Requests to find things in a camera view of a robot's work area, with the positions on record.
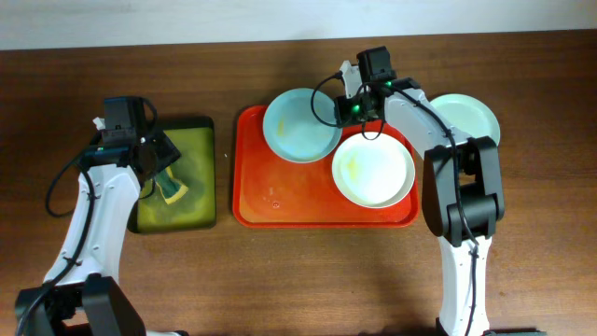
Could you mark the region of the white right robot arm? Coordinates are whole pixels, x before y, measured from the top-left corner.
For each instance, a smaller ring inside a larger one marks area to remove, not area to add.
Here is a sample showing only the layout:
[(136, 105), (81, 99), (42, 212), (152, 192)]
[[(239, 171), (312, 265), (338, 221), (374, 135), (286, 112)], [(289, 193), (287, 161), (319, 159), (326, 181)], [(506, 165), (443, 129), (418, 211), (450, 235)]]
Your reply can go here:
[(378, 120), (398, 130), (423, 158), (423, 217), (442, 259), (439, 334), (489, 334), (487, 258), (505, 213), (497, 144), (443, 117), (414, 79), (398, 77), (385, 47), (359, 52), (333, 77), (344, 87), (335, 100), (335, 127)]

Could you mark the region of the light blue plate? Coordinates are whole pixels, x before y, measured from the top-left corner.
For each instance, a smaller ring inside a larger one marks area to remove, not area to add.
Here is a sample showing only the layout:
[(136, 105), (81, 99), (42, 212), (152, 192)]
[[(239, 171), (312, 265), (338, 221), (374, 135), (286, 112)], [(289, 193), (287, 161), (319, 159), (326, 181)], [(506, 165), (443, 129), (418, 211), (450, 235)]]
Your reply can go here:
[(277, 96), (266, 108), (262, 131), (269, 148), (294, 163), (320, 161), (340, 142), (334, 126), (334, 102), (313, 89), (299, 88)]

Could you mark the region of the light green plate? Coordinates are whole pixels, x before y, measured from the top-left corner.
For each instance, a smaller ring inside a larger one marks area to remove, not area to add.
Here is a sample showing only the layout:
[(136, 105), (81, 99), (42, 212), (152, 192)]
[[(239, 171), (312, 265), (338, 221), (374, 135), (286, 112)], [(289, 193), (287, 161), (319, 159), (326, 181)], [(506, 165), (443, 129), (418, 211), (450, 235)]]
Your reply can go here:
[(438, 96), (430, 104), (460, 130), (474, 137), (490, 136), (499, 145), (501, 130), (498, 120), (492, 110), (477, 98), (450, 93)]

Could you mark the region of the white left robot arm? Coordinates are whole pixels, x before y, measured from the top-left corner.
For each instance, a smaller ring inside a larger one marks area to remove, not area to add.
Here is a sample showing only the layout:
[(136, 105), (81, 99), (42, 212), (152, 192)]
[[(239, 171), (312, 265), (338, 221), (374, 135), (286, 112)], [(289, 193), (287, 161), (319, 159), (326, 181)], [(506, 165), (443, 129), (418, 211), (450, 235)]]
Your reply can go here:
[(104, 100), (90, 144), (69, 167), (78, 194), (58, 257), (41, 286), (15, 302), (19, 335), (147, 335), (141, 316), (118, 284), (125, 232), (145, 183), (180, 157), (158, 125), (158, 112), (139, 96)]

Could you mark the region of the green and yellow sponge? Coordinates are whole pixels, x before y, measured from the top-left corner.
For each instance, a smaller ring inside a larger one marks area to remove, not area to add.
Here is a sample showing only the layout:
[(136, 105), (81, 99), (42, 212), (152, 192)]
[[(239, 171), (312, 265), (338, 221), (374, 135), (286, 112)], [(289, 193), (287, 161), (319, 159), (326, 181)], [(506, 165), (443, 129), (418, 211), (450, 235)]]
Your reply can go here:
[(162, 198), (167, 204), (176, 203), (188, 192), (188, 186), (174, 177), (174, 173), (170, 167), (166, 167), (157, 173), (154, 180), (160, 189)]

